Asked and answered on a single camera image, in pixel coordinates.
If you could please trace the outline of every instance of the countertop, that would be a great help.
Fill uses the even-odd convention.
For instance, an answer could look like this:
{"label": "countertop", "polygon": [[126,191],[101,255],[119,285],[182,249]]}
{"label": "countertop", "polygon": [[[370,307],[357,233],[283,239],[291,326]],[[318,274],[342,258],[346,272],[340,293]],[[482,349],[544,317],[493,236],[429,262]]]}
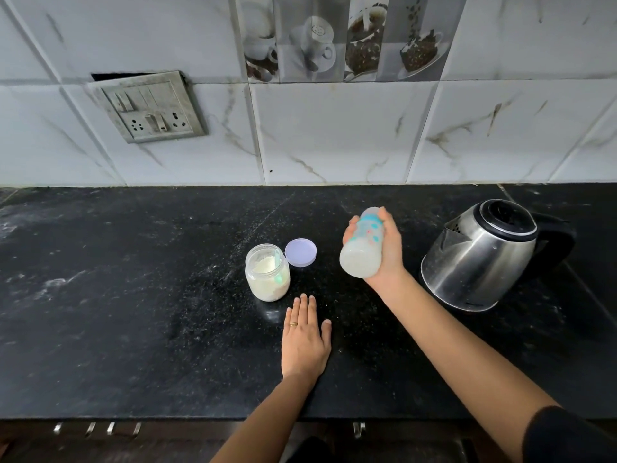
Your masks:
{"label": "countertop", "polygon": [[[506,186],[530,209],[574,223],[571,264],[490,311],[456,314],[590,419],[617,417],[617,268],[606,262],[615,189]],[[302,292],[333,321],[332,355],[304,419],[467,418],[379,298],[343,272],[341,237],[352,215],[385,205],[417,274],[443,223],[505,197],[496,185],[2,191],[0,419],[242,419],[280,379],[282,318]],[[316,243],[315,263],[292,268],[281,301],[258,301],[244,278],[247,252],[297,237]]]}

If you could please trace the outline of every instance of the electric kettle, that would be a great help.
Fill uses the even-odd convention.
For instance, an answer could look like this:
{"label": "electric kettle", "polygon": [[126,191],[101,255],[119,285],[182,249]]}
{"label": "electric kettle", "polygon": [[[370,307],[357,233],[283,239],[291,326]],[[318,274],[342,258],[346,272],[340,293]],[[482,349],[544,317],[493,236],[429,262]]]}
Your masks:
{"label": "electric kettle", "polygon": [[575,245],[566,221],[505,200],[487,200],[445,224],[420,265],[443,304],[471,312],[493,307],[518,280],[559,264]]}

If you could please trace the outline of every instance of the sleeve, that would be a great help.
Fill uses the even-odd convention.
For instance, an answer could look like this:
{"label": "sleeve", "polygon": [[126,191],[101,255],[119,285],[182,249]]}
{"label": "sleeve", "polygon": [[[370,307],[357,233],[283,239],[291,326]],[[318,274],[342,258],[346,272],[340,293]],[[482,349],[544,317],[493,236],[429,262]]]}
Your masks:
{"label": "sleeve", "polygon": [[536,413],[523,438],[524,463],[617,462],[617,441],[563,408]]}

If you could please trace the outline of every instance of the black kettle handle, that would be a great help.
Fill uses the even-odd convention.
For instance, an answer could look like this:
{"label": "black kettle handle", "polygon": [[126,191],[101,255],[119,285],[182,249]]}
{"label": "black kettle handle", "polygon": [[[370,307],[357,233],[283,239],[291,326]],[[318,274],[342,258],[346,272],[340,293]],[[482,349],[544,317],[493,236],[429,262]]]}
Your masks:
{"label": "black kettle handle", "polygon": [[[547,214],[531,215],[538,226],[536,240],[538,248],[522,273],[520,281],[536,278],[556,267],[569,255],[576,243],[576,231],[568,221]],[[546,241],[544,246],[538,246],[540,241]]]}

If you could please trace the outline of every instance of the glass jar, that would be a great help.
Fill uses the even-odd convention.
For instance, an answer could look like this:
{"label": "glass jar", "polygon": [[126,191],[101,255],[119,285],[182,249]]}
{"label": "glass jar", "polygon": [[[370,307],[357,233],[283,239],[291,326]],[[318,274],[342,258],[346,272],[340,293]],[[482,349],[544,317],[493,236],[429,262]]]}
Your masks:
{"label": "glass jar", "polygon": [[261,301],[277,301],[289,289],[289,264],[276,245],[253,247],[246,256],[244,273],[251,292]]}

